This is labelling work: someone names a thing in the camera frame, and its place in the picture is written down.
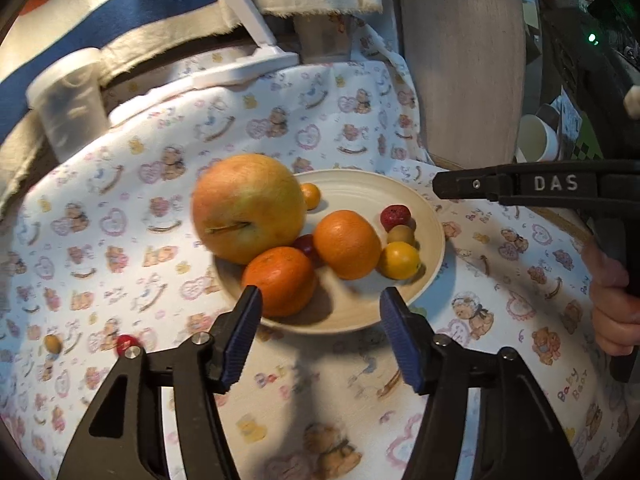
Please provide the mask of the person's right hand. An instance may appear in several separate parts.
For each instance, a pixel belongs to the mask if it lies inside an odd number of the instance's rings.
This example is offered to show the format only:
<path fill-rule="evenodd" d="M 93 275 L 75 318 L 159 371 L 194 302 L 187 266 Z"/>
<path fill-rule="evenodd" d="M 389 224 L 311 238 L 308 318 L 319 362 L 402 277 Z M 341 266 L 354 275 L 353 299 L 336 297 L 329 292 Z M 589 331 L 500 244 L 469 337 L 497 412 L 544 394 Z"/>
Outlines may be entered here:
<path fill-rule="evenodd" d="M 598 346 L 609 356 L 629 356 L 639 344 L 639 299 L 626 293 L 629 275 L 624 266 L 605 255 L 592 238 L 582 250 L 591 274 L 591 321 Z"/>

